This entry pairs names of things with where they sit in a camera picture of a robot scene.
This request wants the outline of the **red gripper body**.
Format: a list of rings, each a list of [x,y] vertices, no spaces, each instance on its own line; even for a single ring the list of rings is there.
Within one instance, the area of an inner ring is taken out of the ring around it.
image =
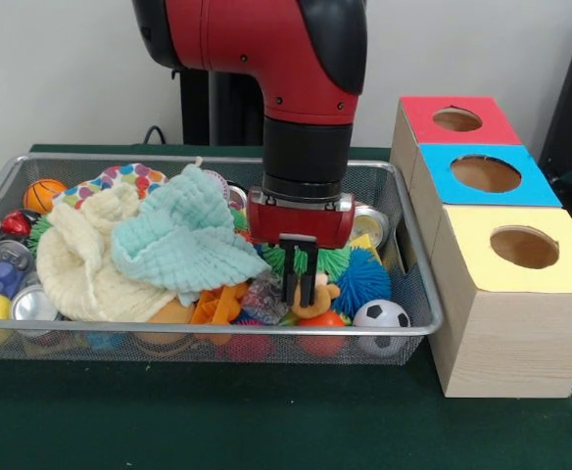
[[[269,196],[251,188],[247,220],[255,243],[277,245],[281,239],[314,241],[321,249],[343,248],[351,235],[355,198],[343,193],[337,201],[301,203]]]

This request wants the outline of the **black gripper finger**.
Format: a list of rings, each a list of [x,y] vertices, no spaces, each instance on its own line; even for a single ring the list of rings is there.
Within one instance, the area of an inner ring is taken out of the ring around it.
[[[300,250],[307,254],[307,265],[304,274],[300,278],[301,307],[309,307],[314,304],[314,285],[317,268],[318,249],[315,242],[302,242]]]
[[[282,242],[281,248],[284,250],[282,301],[287,305],[292,305],[298,282],[295,270],[297,244],[295,242]]]

